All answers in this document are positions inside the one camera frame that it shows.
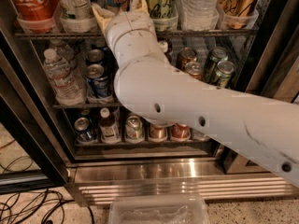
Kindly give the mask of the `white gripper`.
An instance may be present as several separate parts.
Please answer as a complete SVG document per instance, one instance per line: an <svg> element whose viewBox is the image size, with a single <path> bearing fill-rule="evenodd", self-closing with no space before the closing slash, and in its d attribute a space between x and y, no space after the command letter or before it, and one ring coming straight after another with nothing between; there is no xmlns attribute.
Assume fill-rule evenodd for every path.
<svg viewBox="0 0 299 224"><path fill-rule="evenodd" d="M123 36L133 31L146 31L156 35L154 23L148 14L146 0L130 0L130 12L115 14L92 3L93 15L109 45L115 45Z"/></svg>

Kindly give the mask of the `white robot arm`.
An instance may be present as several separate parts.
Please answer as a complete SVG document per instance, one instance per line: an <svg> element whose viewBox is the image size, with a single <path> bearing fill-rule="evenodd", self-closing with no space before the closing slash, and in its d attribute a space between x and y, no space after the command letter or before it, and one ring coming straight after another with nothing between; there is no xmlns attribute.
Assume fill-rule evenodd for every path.
<svg viewBox="0 0 299 224"><path fill-rule="evenodd" d="M299 105L219 88L178 70L160 49L145 0L120 14L92 6L114 54L121 104L156 125L185 124L299 186Z"/></svg>

